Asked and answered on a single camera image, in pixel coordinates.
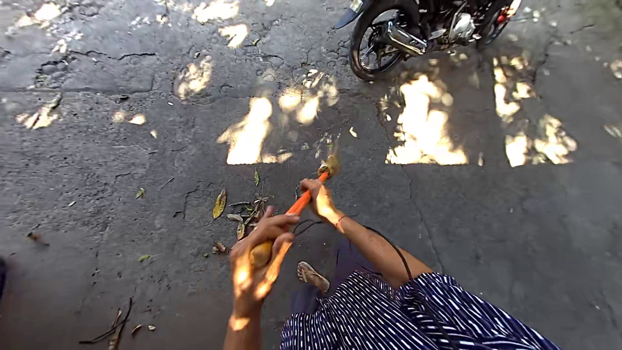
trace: exhaust pipe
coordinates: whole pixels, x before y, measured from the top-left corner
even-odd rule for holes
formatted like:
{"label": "exhaust pipe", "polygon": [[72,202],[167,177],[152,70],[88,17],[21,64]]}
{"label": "exhaust pipe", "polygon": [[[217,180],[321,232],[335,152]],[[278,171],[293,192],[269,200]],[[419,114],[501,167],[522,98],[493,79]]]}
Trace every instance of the exhaust pipe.
{"label": "exhaust pipe", "polygon": [[387,23],[386,32],[383,35],[383,42],[411,56],[423,55],[427,48],[426,41],[396,26],[393,21]]}

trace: hand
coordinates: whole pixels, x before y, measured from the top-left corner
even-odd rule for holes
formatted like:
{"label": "hand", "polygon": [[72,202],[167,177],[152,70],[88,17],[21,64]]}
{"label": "hand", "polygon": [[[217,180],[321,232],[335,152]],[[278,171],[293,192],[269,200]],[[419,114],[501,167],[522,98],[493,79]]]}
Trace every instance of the hand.
{"label": "hand", "polygon": [[[230,324],[234,330],[244,328],[250,317],[259,314],[264,299],[279,276],[285,253],[294,240],[294,235],[284,228],[298,223],[300,218],[294,215],[272,216],[273,212],[274,207],[268,207],[251,234],[231,248],[233,314]],[[250,261],[251,250],[269,239],[274,239],[272,259],[265,267],[254,268]]]}
{"label": "hand", "polygon": [[315,215],[337,226],[344,214],[335,207],[330,191],[320,180],[304,179],[300,182],[300,190],[311,192],[311,208]]}

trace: motorcycle tire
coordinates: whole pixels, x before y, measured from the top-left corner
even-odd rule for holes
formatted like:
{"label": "motorcycle tire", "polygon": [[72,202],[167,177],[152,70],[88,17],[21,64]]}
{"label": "motorcycle tire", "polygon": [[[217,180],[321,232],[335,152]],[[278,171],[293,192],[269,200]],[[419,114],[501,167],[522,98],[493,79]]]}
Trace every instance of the motorcycle tire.
{"label": "motorcycle tire", "polygon": [[367,82],[377,80],[385,77],[390,71],[397,67],[399,62],[403,60],[406,54],[400,52],[391,59],[387,66],[382,67],[382,69],[368,70],[361,64],[361,60],[359,58],[360,46],[367,28],[369,28],[378,16],[386,11],[394,9],[412,13],[412,7],[415,7],[414,10],[418,16],[418,9],[416,9],[416,4],[412,0],[374,1],[371,7],[362,13],[361,17],[356,22],[352,35],[350,36],[350,53],[348,54],[348,61],[354,75]]}
{"label": "motorcycle tire", "polygon": [[[500,12],[503,10],[503,7],[509,5],[511,1],[500,1],[497,2],[493,7],[491,7],[484,16],[484,23],[486,23],[480,30],[480,35],[482,33],[489,33],[490,29],[496,24],[496,19],[499,17]],[[484,49],[487,45],[490,45],[495,41],[505,27],[508,25],[509,20],[504,22],[501,27],[498,28],[495,32],[490,35],[482,36],[482,38],[478,39],[475,43],[475,48],[478,50]]]}

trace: wrist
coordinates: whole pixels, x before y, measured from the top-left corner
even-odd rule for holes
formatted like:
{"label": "wrist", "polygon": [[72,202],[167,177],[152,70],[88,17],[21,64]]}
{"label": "wrist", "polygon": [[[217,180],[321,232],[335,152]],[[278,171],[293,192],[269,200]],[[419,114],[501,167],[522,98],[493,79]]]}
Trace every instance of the wrist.
{"label": "wrist", "polygon": [[336,227],[339,223],[339,220],[344,216],[345,214],[342,211],[333,209],[325,217],[331,224],[333,224],[333,226]]}
{"label": "wrist", "polygon": [[249,305],[240,301],[234,301],[231,318],[253,318],[261,316],[262,306],[263,302],[256,302]]}

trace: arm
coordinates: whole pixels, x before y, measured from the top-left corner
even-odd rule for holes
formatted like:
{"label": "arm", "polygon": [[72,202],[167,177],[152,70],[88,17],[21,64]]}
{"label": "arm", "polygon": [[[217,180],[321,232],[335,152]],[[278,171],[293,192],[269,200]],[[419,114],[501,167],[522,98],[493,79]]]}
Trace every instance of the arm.
{"label": "arm", "polygon": [[[363,256],[374,264],[391,286],[397,288],[408,282],[404,262],[389,242],[338,210],[333,203],[330,192],[320,181],[305,179],[301,182],[301,187],[311,191],[311,203],[315,213],[333,224],[339,232],[350,240]],[[432,272],[419,259],[402,248],[399,250],[406,259],[413,278],[422,273]]]}
{"label": "arm", "polygon": [[[233,281],[233,311],[225,335],[224,350],[261,348],[261,306],[279,276],[281,263],[294,235],[284,227],[298,223],[293,215],[272,216],[268,207],[257,228],[231,248],[230,264]],[[274,239],[272,259],[265,267],[254,268],[251,250],[268,239]]]}

